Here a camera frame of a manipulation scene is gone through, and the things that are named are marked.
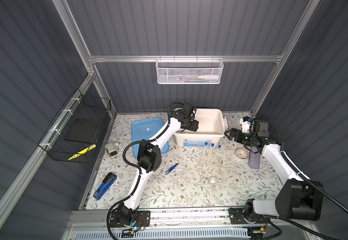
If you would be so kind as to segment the white plastic storage bin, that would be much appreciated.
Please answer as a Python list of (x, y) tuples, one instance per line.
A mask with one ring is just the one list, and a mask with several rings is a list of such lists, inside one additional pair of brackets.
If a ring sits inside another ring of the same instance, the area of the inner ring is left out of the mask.
[(219, 109), (197, 109), (195, 120), (199, 122), (196, 132), (185, 130), (174, 134), (179, 147), (204, 147), (217, 145), (228, 130), (227, 119)]

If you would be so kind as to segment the small white crucible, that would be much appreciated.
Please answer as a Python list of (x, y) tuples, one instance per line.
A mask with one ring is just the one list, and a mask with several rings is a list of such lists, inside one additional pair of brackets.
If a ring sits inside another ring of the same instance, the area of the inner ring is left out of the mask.
[(210, 177), (209, 183), (213, 186), (215, 186), (218, 183), (218, 179), (216, 177)]

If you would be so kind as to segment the clear plastic test tube rack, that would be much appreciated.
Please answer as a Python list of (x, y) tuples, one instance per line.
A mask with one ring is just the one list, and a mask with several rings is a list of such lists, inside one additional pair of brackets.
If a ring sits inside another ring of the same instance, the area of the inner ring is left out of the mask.
[(200, 173), (205, 178), (210, 178), (213, 171), (219, 170), (221, 168), (221, 161), (219, 158), (219, 153), (222, 146), (214, 144), (210, 146), (204, 146), (201, 154), (196, 162), (196, 169), (200, 170)]

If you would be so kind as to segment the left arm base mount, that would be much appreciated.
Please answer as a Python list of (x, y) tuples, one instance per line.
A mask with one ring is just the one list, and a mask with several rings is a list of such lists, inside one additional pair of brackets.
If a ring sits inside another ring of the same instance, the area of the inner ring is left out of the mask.
[(118, 210), (114, 210), (110, 214), (108, 223), (111, 228), (149, 227), (150, 220), (151, 211), (126, 211), (126, 213), (120, 213)]

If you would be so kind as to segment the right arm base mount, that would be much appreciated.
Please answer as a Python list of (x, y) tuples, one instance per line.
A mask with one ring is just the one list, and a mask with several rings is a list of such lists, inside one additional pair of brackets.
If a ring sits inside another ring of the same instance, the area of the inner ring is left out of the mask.
[(264, 220), (260, 215), (247, 213), (243, 207), (229, 208), (228, 214), (231, 224), (233, 225), (264, 223)]

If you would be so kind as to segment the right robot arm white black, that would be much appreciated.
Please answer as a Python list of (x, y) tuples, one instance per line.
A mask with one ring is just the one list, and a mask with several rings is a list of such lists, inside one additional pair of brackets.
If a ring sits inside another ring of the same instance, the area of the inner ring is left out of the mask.
[(253, 223), (263, 216), (319, 220), (323, 205), (323, 194), (319, 191), (323, 188), (322, 184), (315, 182), (315, 187), (309, 186), (309, 177), (284, 152), (280, 136), (271, 136), (271, 125), (268, 122), (244, 118), (241, 125), (240, 130), (231, 128), (225, 131), (225, 136), (230, 141), (243, 145), (252, 155), (259, 154), (268, 160), (282, 183), (274, 200), (247, 200), (243, 210), (246, 221)]

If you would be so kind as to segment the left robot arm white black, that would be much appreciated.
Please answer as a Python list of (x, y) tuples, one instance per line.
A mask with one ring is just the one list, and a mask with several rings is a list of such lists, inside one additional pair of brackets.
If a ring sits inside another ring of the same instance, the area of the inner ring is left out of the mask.
[[(195, 120), (197, 108), (188, 103), (173, 102), (168, 106), (168, 121), (151, 138), (135, 141), (126, 146), (123, 151), (123, 161), (137, 169), (136, 177), (131, 189), (125, 199), (117, 206), (117, 213), (127, 224), (132, 225), (137, 218), (142, 193), (150, 176), (160, 167), (162, 163), (162, 148), (168, 140), (179, 130), (196, 132), (199, 122)], [(126, 158), (128, 149), (134, 145), (139, 146), (137, 163), (133, 164)]]

